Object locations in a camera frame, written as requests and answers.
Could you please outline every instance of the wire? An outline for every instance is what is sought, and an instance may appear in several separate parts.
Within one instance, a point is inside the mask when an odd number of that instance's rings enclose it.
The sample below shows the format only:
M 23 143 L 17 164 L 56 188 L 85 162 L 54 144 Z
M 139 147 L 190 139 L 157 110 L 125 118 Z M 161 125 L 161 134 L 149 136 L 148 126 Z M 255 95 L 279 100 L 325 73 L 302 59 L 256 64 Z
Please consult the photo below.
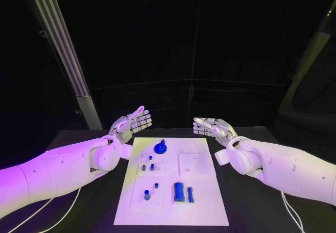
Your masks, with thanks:
M 30 219 L 31 217 L 38 213 L 38 211 L 44 208 L 44 206 L 50 203 L 51 199 L 49 200 L 49 202 L 40 207 L 40 209 L 30 215 L 30 217 L 11 229 L 11 231 L 8 231 L 8 233 L 11 233 Z
M 74 196 L 74 200 L 76 200 L 76 198 L 77 198 L 79 191 L 80 191 L 80 188 L 77 189 L 77 193 L 76 193 L 76 196 Z M 41 232 L 38 232 L 38 233 L 47 232 L 47 231 L 60 223 L 60 221 L 63 220 L 63 218 L 64 218 L 64 216 L 67 215 L 69 211 L 72 210 L 72 207 L 73 207 L 73 204 L 74 204 L 74 200 L 73 200 L 73 202 L 72 202 L 72 205 L 70 205 L 70 207 L 69 207 L 69 209 L 67 209 L 67 211 L 66 211 L 63 217 L 59 219 L 59 221 L 54 223 L 54 225 L 53 225 L 50 228 L 47 228 L 46 230 L 43 230 Z
M 288 211 L 288 214 L 289 214 L 289 216 L 291 216 L 291 218 L 292 218 L 292 220 L 294 220 L 294 222 L 295 222 L 297 227 L 298 227 L 299 230 L 301 230 L 301 233 L 304 233 L 304 230 L 302 230 L 302 222 L 301 222 L 299 216 L 298 216 L 297 212 L 294 211 L 292 207 L 289 206 L 289 204 L 288 204 L 288 202 L 286 202 L 284 192 L 281 192 L 281 197 L 282 197 L 282 201 L 284 201 L 284 205 L 285 205 L 285 209 L 286 209 L 286 211 Z M 288 210 L 288 207 L 289 207 L 289 209 L 292 210 L 292 212 L 295 213 L 295 216 L 297 216 L 297 218 L 298 218 L 299 224 L 298 224 L 297 221 L 295 221 L 295 218 L 294 218 L 294 216 L 292 216 L 292 214 L 291 214 L 291 212 L 289 212 L 289 210 Z
M 77 193 L 76 193 L 76 196 L 74 196 L 74 200 L 76 200 L 76 198 L 77 198 L 79 191 L 80 191 L 80 188 L 77 189 Z M 40 212 L 40 210 L 46 207 L 46 205 L 50 203 L 51 200 L 53 200 L 53 198 L 51 198 L 51 199 L 47 201 L 47 203 L 40 207 L 40 209 L 30 215 L 30 217 L 11 229 L 11 231 L 8 231 L 8 233 L 11 233 L 11 232 L 30 220 L 30 218 Z M 63 217 L 61 217 L 60 220 L 56 222 L 56 224 L 54 224 L 49 229 L 43 230 L 43 231 L 38 232 L 38 233 L 47 232 L 47 231 L 59 224 L 59 222 L 63 220 L 64 216 L 67 215 L 67 213 L 69 213 L 69 211 L 70 211 L 70 209 L 72 209 L 72 207 L 73 207 L 74 200 L 73 200 L 73 202 L 72 202 L 72 205 L 70 205 L 70 207 L 69 207 L 69 209 L 67 209 L 67 211 L 66 211 Z

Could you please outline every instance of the blue object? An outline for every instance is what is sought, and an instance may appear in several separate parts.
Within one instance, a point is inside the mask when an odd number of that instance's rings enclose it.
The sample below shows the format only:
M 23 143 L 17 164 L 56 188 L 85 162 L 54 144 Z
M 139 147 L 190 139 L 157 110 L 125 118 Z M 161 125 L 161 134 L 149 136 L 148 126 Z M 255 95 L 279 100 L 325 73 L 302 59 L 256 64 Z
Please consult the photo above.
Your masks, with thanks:
M 167 150 L 167 146 L 164 145 L 164 143 L 164 140 L 161 140 L 161 142 L 154 146 L 154 151 L 157 154 L 162 154 Z
M 149 199 L 149 194 L 148 194 L 148 190 L 144 191 L 144 200 Z
M 193 203 L 191 187 L 187 187 L 187 198 L 188 198 L 188 202 L 191 202 L 191 203 Z
M 180 182 L 173 184 L 174 190 L 174 201 L 184 201 L 184 192 L 183 192 L 183 184 Z

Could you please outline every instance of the robotic arm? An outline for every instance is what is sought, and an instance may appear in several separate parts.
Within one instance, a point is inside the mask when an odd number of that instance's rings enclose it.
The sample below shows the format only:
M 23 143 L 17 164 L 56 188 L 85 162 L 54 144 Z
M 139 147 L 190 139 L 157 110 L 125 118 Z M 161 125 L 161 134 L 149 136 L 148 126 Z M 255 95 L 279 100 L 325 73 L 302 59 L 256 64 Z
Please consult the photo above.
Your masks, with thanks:
M 214 153 L 219 165 L 256 178 L 284 193 L 336 206 L 336 165 L 291 147 L 236 135 L 222 119 L 194 118 L 193 133 L 216 137 L 226 147 Z
M 112 124 L 102 138 L 46 151 L 25 163 L 0 170 L 0 218 L 27 204 L 74 191 L 129 159 L 132 133 L 151 125 L 141 106 Z

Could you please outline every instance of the white board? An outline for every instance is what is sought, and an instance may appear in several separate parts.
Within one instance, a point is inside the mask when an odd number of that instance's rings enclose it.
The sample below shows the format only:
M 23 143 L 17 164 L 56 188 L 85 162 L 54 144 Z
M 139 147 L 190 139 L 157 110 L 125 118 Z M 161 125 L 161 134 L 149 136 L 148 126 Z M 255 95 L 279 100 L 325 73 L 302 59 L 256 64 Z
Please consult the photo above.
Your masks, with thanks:
M 161 139 L 167 151 L 157 154 L 154 146 Z M 134 138 L 132 146 L 113 225 L 227 226 L 206 139 Z M 184 202 L 174 202 L 175 182 L 184 186 Z M 187 187 L 191 187 L 193 203 Z

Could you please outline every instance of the robotic hand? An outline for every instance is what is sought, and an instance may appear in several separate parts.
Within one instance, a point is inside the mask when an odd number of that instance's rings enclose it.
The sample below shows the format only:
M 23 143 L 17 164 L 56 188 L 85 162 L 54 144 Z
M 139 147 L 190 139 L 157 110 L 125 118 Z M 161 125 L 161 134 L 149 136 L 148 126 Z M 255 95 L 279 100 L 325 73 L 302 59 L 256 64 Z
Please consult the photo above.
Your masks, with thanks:
M 132 133 L 151 125 L 141 106 L 112 124 L 108 135 L 46 151 L 25 163 L 0 170 L 0 218 L 27 204 L 57 197 L 92 182 L 129 159 Z
M 193 133 L 216 137 L 226 147 L 214 153 L 219 165 L 292 196 L 336 205 L 336 165 L 291 147 L 236 135 L 222 119 L 194 118 Z

